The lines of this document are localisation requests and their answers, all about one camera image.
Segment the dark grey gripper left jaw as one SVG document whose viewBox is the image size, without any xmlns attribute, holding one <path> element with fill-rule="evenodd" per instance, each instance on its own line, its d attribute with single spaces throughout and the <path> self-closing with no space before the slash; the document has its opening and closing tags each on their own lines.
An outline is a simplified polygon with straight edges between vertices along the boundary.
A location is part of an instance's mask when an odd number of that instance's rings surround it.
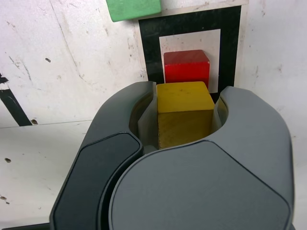
<svg viewBox="0 0 307 230">
<path fill-rule="evenodd" d="M 107 230 L 113 189 L 143 155 L 138 121 L 154 98 L 155 83 L 133 83 L 106 100 L 82 141 L 50 213 L 52 230 Z"/>
</svg>

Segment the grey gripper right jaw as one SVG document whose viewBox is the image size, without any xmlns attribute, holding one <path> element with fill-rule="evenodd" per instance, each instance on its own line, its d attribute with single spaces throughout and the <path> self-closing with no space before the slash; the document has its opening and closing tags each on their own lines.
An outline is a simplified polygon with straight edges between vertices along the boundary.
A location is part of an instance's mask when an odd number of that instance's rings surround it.
<svg viewBox="0 0 307 230">
<path fill-rule="evenodd" d="M 218 129 L 135 161 L 117 182 L 112 230 L 291 230 L 293 150 L 280 114 L 249 90 L 226 87 Z"/>
</svg>

